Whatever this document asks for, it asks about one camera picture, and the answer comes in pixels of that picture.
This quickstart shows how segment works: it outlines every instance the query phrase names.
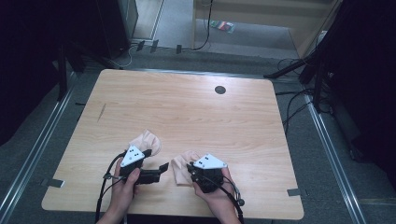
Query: black grommet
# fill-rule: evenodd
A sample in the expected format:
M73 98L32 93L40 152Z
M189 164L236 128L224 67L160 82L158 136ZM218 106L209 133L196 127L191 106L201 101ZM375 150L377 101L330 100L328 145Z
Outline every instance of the black grommet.
M222 86L217 86L217 87L215 88L215 92L216 92L217 94L224 94L224 93L225 93L225 88L222 87Z

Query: small object on floor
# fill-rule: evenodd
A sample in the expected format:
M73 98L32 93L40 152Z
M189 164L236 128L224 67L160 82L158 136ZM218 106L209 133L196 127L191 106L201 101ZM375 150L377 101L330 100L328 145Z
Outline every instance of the small object on floor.
M143 47L145 46L145 41L140 41L140 43L137 45L137 49L136 51L140 51L143 49Z
M154 52L155 52L155 50L157 50L157 47L158 47L158 41L159 41L159 40L154 40L154 42L152 42L152 46L151 46L150 53L154 53Z
M43 179L40 185L44 187L61 188L64 186L64 181L59 179Z
M228 21L210 21L210 26L225 31L229 34L232 34L233 30L235 29L235 25Z
M177 45L176 54L181 53L181 45Z

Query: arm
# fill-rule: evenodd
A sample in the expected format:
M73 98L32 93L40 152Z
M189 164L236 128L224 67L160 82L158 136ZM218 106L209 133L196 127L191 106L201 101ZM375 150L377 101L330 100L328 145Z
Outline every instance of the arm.
M114 176L120 175L120 164L122 158L117 161ZM120 181L115 184L111 189L111 202L107 211L102 218L97 222L100 224L118 224L128 212L128 208L134 198L134 182L139 178L140 170L134 169L128 176L127 181L124 183Z
M222 168L221 171L224 176L233 181L228 168ZM240 224L233 203L221 189L205 194L197 183L194 182L192 184L195 188L195 194L206 201L210 211L219 219L221 224ZM233 187L230 183L224 182L222 187L233 194Z

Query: gray floor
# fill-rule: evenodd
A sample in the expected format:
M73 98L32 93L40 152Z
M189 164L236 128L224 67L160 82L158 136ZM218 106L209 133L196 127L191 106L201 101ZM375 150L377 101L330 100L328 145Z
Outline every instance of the gray floor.
M165 48L191 48L192 1L165 0L163 12L153 39ZM298 58L285 27L245 24L230 21L234 25L231 34L211 28L208 43L201 49L205 52L232 55L260 56L264 58ZM207 20L197 20L195 47L201 47L206 40Z
M190 44L189 34L191 31L187 31L186 29L188 29L188 23L191 20L184 21L179 20L177 17L172 18L172 13L166 11L169 8L177 10L180 12L180 15L184 13L188 14L186 10L179 9L176 5L170 5L175 2L176 0L165 1L162 20L159 23L156 33L156 36L160 39L159 43L163 47L170 49L157 49L154 53L149 52L149 46L144 47L143 50L138 52L133 49L130 51L132 56L131 64L125 69L161 69L178 72L193 71L195 73L210 72L224 73L223 75L227 76L232 74L232 76L237 77L262 78L263 74L271 74L277 71L278 67L284 67L289 63L288 61L280 61L280 59L295 58L297 55L295 49L290 46L290 40L283 34L284 31L282 29L279 29L278 34L274 32L268 35L268 41L266 42L268 45L266 47L262 44L260 38L252 37L248 41L250 46L264 46L257 48L258 51L262 51L260 53L252 50L244 50L248 49L244 41L241 42L240 38L232 39L232 36L238 36L237 30L235 30L235 34L228 36L230 39L224 37L220 38L221 41L219 39L210 39L211 47L209 50L202 52L183 51L181 54L176 54L175 47L171 46L177 44L188 46ZM182 7L188 4L185 2L189 1L180 2L178 5ZM184 26L181 24L174 26L174 23L170 21L165 22L166 20L175 20L175 22L183 21L186 24ZM244 28L249 26L236 24L235 29L238 27ZM220 44L228 44L228 48L222 48L219 42ZM245 53L241 55L241 53L237 54L233 52L235 45L238 45L236 47L238 48L238 52ZM219 49L226 49L227 51L217 51ZM37 167L8 223L93 222L93 213L43 210L41 208L41 201L46 188L39 185L43 178L52 177L55 173L71 134L76 127L79 115L83 110L83 106L76 105L76 103L87 102L95 80L104 68L98 63L90 60L87 61L88 69L84 74L80 75L71 99L49 139L45 151L41 155ZM128 53L125 53L116 61L118 63L128 63L130 57ZM295 73L289 73L287 76L275 80L274 86L276 92L299 91L302 88L297 81L297 75ZM0 195L2 197L6 195L8 187L19 173L27 155L34 146L36 138L39 136L41 129L50 116L50 112L56 103L57 91L57 88L54 88L29 118L26 119L14 137L0 147L0 174L2 176L0 180ZM286 108L290 98L291 95L282 95L276 98L282 119L286 117ZM290 111L295 111L304 103L305 101L302 96L297 97ZM346 174L361 202L361 208L367 223L395 223L396 203L394 199L396 198L396 193L389 184L386 175L372 163L357 163L350 159L347 144L335 120L330 115L323 114L322 116ZM308 192L308 195L302 197L305 216L300 221L275 220L272 222L265 219L249 219L246 223L353 223L322 142L320 141L318 131L307 109L297 114L291 120L287 140L299 188L305 189ZM163 219L162 221L154 221L154 223L163 223Z

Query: floor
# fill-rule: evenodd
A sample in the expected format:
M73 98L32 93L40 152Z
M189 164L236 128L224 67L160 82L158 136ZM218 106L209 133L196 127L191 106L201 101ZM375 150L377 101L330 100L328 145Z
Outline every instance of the floor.
M191 48L192 1L164 0L163 5L158 0L152 1L155 4L146 2L151 1L136 1L143 13L139 13L134 39L144 39L148 45L150 41L158 40L158 47L163 48L175 49L177 45ZM231 34L210 28L208 41L200 51L276 59L298 58L288 28L238 22L232 22L232 25ZM197 20L195 32L194 46L199 48L206 40L207 20Z

